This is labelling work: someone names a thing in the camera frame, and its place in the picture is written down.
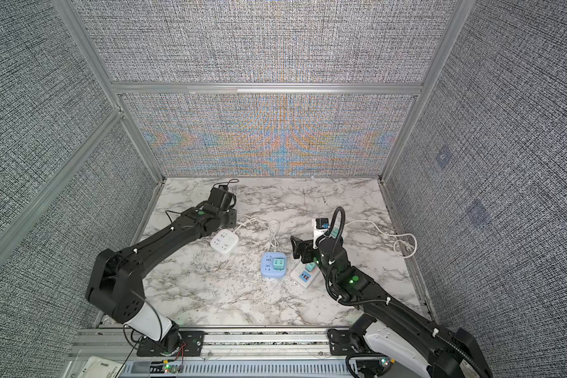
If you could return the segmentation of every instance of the marble tabletop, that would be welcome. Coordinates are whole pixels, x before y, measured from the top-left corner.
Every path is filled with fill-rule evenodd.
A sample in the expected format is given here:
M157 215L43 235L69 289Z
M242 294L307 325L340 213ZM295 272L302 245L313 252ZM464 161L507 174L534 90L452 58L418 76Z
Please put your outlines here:
M143 233L143 238L169 224L165 210L182 211L208 198L214 178L168 179ZM325 291L322 276L309 288L298 286L289 272L290 235L312 239L312 218L330 218L337 206L347 221L368 219L393 233L391 220L375 179L369 178L241 178L230 190L236 208L259 222L238 231L239 246L229 255L210 247L204 238L162 261L144 280L147 300L182 325L348 325L361 315L338 305ZM280 222L278 252L287 257L283 279L264 278L261 256L268 248L270 220ZM345 248L351 264L374 278L385 290L420 312L405 261L394 255L393 238L381 237L365 223L349 224Z

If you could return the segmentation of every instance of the power strip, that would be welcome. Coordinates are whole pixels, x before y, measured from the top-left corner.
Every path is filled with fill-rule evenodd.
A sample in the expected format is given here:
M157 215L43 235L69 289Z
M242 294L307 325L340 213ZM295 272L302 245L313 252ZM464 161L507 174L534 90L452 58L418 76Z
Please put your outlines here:
M305 289L309 287L315 277L320 274L321 271L314 262L310 264L303 264L302 262L299 262L292 272L290 272L290 276Z
M220 230L210 241L212 249L223 255L234 251L238 247L238 244L239 237L227 229Z

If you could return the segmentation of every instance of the black mounting plate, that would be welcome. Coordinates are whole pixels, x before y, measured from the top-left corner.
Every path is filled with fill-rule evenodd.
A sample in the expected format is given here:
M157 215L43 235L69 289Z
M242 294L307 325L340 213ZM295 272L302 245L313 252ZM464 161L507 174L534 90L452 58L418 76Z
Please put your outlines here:
M355 351L351 348L351 332L328 329L329 352L332 356L346 356Z
M181 341L186 343L183 348L183 358L184 357L199 357L202 353L202 347L204 346L204 335L202 331L179 331L181 335ZM141 339L138 344L138 350L136 351L138 357L164 357L159 353L159 348L155 347L153 340L147 337Z

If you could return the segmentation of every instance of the gray fabric wall panel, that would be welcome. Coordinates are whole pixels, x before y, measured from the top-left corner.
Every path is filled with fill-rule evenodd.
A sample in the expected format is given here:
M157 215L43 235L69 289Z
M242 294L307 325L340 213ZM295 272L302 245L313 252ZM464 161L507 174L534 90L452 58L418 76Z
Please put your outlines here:
M453 0L74 0L114 80L421 82Z
M567 1L477 1L388 184L442 322L567 377Z
M126 94L167 176L378 175L411 95Z
M0 0L0 234L110 110L51 2Z
M0 269L0 377L56 377L98 310L84 299L95 257L129 246L155 182L115 125ZM17 372L4 369L5 355Z

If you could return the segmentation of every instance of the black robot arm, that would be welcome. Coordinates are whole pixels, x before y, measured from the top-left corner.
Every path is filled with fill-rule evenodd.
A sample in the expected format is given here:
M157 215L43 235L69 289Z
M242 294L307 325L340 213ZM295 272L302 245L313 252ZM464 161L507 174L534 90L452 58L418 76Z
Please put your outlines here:
M143 278L181 247L223 227L233 227L236 197L227 185L212 187L207 201L183 211L174 222L133 246L101 252L92 269L86 300L115 321L157 342L162 354L179 345L178 326L145 303Z
M337 215L339 230L333 236ZM379 352L365 342L366 330L380 321L406 340L427 361L425 369L433 378L464 377L461 362L466 360L481 378L491 378L491 370L475 338L460 328L455 333L430 321L396 300L370 276L351 265L343 248L344 210L337 208L325 235L313 240L291 237L293 256L302 263L315 262L324 275L326 290L343 306L355 306L364 312L350 328L350 342L355 352Z

